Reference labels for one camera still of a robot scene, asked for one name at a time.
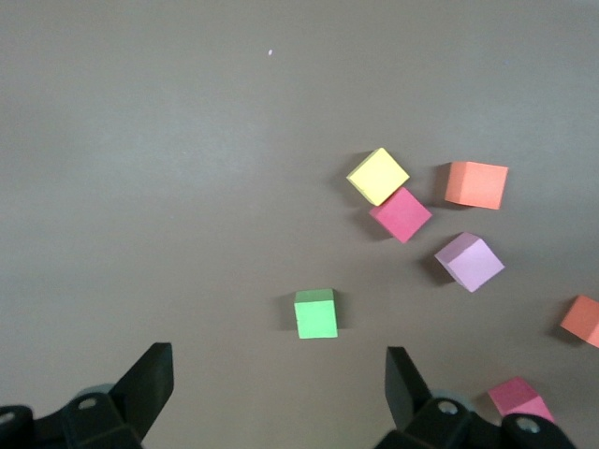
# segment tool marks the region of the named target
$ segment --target toy block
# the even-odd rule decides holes
[[[294,306],[301,339],[337,337],[335,296],[332,289],[297,292]]]
[[[380,206],[409,178],[384,148],[372,152],[347,175],[347,180],[375,206]]]
[[[491,388],[489,396],[501,416],[526,413],[555,422],[543,398],[520,377]]]
[[[401,243],[408,241],[432,217],[405,187],[400,187],[370,214]]]
[[[454,162],[449,169],[446,201],[486,209],[499,209],[504,196],[507,167]]]
[[[599,348],[599,302],[579,295],[563,318],[562,327]]]
[[[435,257],[471,293],[505,268],[482,238],[468,232],[449,242]]]

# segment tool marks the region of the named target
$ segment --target colored block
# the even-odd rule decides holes
[[[505,268],[482,238],[468,232],[449,242],[435,257],[471,293]]]
[[[373,208],[370,214],[401,243],[408,241],[432,217],[405,187]]]
[[[347,179],[375,206],[379,206],[400,188],[410,176],[385,150],[372,152]]]
[[[335,296],[332,289],[297,292],[294,307],[301,339],[337,337]]]
[[[543,398],[520,377],[515,377],[489,390],[489,396],[501,416],[526,413],[555,422]]]
[[[507,170],[507,167],[477,162],[454,162],[449,169],[446,200],[497,210],[502,205]]]
[[[599,348],[599,302],[578,296],[563,318],[562,327]]]

